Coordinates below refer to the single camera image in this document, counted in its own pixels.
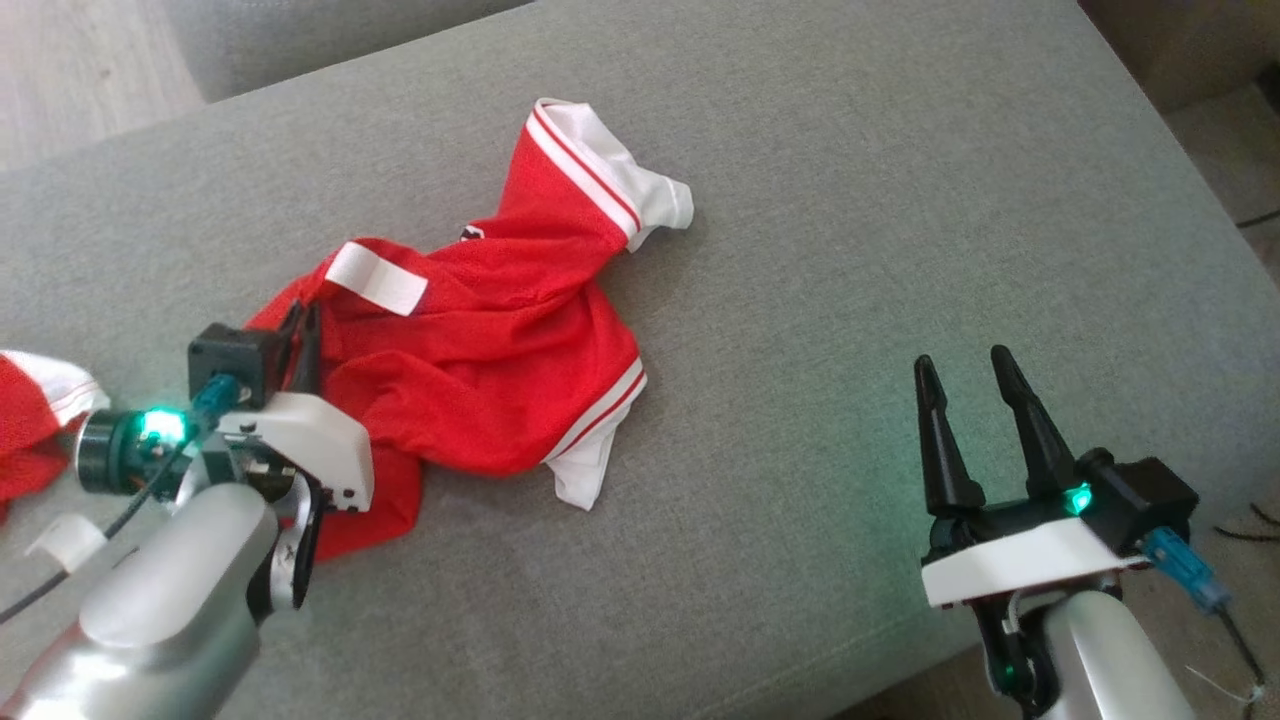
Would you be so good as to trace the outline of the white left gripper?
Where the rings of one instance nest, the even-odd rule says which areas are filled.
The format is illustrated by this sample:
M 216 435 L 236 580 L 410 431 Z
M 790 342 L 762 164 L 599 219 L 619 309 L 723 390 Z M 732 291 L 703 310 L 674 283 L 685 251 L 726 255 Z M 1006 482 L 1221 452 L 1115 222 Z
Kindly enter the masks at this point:
M 365 427 L 323 392 L 320 307 L 293 300 L 276 328 L 275 395 L 260 410 L 234 410 L 211 430 L 192 411 L 152 407 L 91 413 L 78 434 L 78 480 L 91 495 L 147 489 L 175 509 L 223 483 L 253 487 L 279 503 L 296 479 L 320 489 L 329 512 L 367 512 L 375 495 Z

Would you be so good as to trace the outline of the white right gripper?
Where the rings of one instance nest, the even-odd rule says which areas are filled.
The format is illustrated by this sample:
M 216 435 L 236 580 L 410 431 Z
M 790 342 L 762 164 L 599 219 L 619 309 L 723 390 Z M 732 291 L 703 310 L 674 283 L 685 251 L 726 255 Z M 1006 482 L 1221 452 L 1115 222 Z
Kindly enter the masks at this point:
M 943 607 L 1138 568 L 1133 551 L 1111 550 L 1087 524 L 1100 496 L 1079 486 L 1071 450 L 1005 345 L 989 351 L 998 392 L 1012 413 L 1029 498 L 986 506 L 946 415 L 947 396 L 928 355 L 913 366 L 925 510 L 933 518 L 922 583 Z

